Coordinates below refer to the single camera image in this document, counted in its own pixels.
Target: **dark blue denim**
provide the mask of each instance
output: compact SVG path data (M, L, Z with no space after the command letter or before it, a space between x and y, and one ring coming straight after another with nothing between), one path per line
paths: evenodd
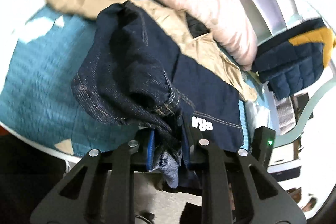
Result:
M151 169L161 170L171 187L178 183L182 113L223 149L236 151L244 142L237 90L183 55L156 22L129 1L100 12L94 44L71 87L98 121L155 129Z

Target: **black fabric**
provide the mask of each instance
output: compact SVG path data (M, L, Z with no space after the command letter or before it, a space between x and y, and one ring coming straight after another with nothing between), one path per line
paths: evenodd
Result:
M209 33L209 29L192 15L185 13L189 31L193 38Z
M294 178L298 178L300 176L301 166L292 168L289 170L271 173L272 177L274 177L277 181L285 181Z
M188 193L202 196L202 172L190 171L186 168L184 161L178 169L178 187L170 188L166 183L163 184L162 190L169 193Z
M186 203L180 224L201 224L202 223L202 207L191 203Z
M11 134L0 137L0 223L29 224L35 207L64 172L64 160Z

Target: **stitching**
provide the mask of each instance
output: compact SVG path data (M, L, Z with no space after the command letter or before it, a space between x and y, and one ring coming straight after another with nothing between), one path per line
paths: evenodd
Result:
M192 107L192 109L195 111L196 106L195 104L187 97L185 96L182 92L180 92L177 88L175 88L176 92L181 96L181 98Z
M147 36L147 30L146 30L146 24L145 24L145 19L143 17L143 14L140 9L137 9L141 18L141 23L142 23L142 41L144 41L144 38L146 37L146 46L148 46L148 36Z
M171 113L174 114L174 112L172 112L171 108L169 108L169 105L166 105L166 104L164 104L164 105L165 105L165 107L166 107Z
M179 104L179 102L180 102L180 97L178 96L176 106Z
M234 123L230 123L230 122L226 122L226 121L223 121L223 120L220 120L218 118L215 118L209 114L206 114L206 113L203 113L203 112L198 112L196 111L196 107L194 105L194 103L187 97L185 96L182 92L180 92L177 88L175 88L176 92L179 93L179 95L181 96L181 98L188 104L192 107L193 111L199 115L202 115L202 116L205 116L209 119L212 119L214 120L215 122L219 122L219 123L222 123L222 124L225 124L227 126L232 126L232 127L236 127L236 128L242 128L240 125L237 125L237 124L234 124Z
M87 97L89 98L89 100L91 101L91 103L94 105L94 107L95 107L97 110L99 110L100 112L104 113L105 115L107 115L107 116L113 118L112 115L110 115L110 114L106 113L105 111L101 110L101 109L100 109L100 108L99 108L99 107L92 101L91 97L90 97L90 96L87 94L87 92L86 92L86 88L84 87L84 85L83 85L83 83L82 83L82 81L81 81L81 79L80 79L80 77L79 77L79 75L78 75L78 72L77 72L77 77L78 77L78 80L79 80L79 82L80 82L80 85L81 85L82 90L85 92L85 94L87 95Z
M170 97L167 100L167 102L165 102L167 105L173 103L173 101L175 99L175 93L171 89L169 89L169 93L170 93Z
M160 106L156 106L155 108L156 108L157 110L162 111L162 109L163 109L164 107L165 107L165 106L160 105Z
M173 89L173 86L172 86L170 80L167 77L167 73L166 73L165 70L163 70L163 76L167 80L167 85L168 85L169 92L170 92L170 98L168 99L167 102L170 104L175 98L175 92L174 92L174 89Z
M206 115L204 115L206 118L208 118L208 119L211 119L211 120L213 120L213 121L215 121L215 122L219 122L219 123L222 123L222 124L225 124L225 125L227 125L227 126L229 126L229 127L235 127L235 128L242 128L241 126L238 126L238 125L236 125L236 124L230 124L230 123L228 123L228 122L225 122L225 121L222 121L222 120L219 120L219 119L213 119L212 117L207 117Z
M129 3L126 3L126 5L130 10L133 10L132 7L129 7ZM135 9L137 10L136 12L138 12L138 14L140 15L141 18L141 23L142 23L142 41L145 42L145 38L146 38L146 46L148 46L148 35L147 35L147 30L146 30L146 23L145 23L145 18L143 17L142 11L141 9L134 5Z
M161 114L161 115L165 115L164 114L164 112L162 112L161 110L159 110L158 108L156 109L156 111L158 111L159 112L159 114Z
M211 115L209 115L209 114L203 113L203 112L198 112L198 111L194 111L194 112L197 113L197 114L199 114L199 115L206 116L206 117L208 117L208 118L210 118L210 119L213 119L213 120L218 120L218 121L220 121L220 122L224 122L224 123L227 123L227 124L231 124L231 125L233 125L233 126L241 127L239 124L226 122L226 121L220 120L220 119L218 119L218 118L215 118L215 117L213 117L213 116L211 116Z

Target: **blue fabric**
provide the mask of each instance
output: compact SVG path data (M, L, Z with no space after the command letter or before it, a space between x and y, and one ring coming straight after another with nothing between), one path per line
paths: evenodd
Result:
M262 83L281 100L310 86L317 81L324 69L323 42L308 42L293 46L288 39L322 27L322 19L307 21L258 47L252 70L258 72Z
M30 20L56 20L62 14L45 6ZM18 41L0 94L0 121L23 137L46 147L72 140L75 156L90 149L108 151L135 136L137 126L97 122L78 104L70 83L93 44L96 24L63 15L45 36Z
M129 1L98 15L94 44L72 90L85 111L102 123L155 129L160 147L153 169L168 176L171 187L178 182L182 113L222 149L235 152L243 144L238 91L183 55L156 22Z
M241 128L243 130L243 136L244 136L244 144L241 146L241 148L244 148L246 150L249 150L250 147L250 134L247 130L247 122L246 122L246 115L245 115L245 102L242 100L239 100L239 113L240 113L240 123Z
M147 147L147 162L146 162L147 171L153 169L154 152L155 152L155 131L152 130Z

